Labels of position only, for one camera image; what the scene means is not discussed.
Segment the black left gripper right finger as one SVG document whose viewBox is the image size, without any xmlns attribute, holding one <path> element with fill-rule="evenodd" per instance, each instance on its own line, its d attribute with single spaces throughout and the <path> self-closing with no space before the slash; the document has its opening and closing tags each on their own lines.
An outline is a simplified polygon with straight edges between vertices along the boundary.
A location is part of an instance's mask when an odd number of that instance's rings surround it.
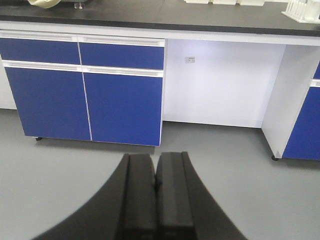
<svg viewBox="0 0 320 240">
<path fill-rule="evenodd" d="M 158 239 L 244 240 L 195 171 L 187 152 L 163 152 L 156 171 Z"/>
</svg>

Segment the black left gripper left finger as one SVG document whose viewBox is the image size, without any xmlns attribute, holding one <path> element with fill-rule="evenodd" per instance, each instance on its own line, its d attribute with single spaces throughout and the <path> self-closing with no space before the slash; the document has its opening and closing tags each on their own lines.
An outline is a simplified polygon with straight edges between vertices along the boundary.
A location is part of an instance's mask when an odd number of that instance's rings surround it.
<svg viewBox="0 0 320 240">
<path fill-rule="evenodd" d="M 38 240 L 154 240 L 155 172 L 148 154 L 124 154 L 103 186 Z"/>
</svg>

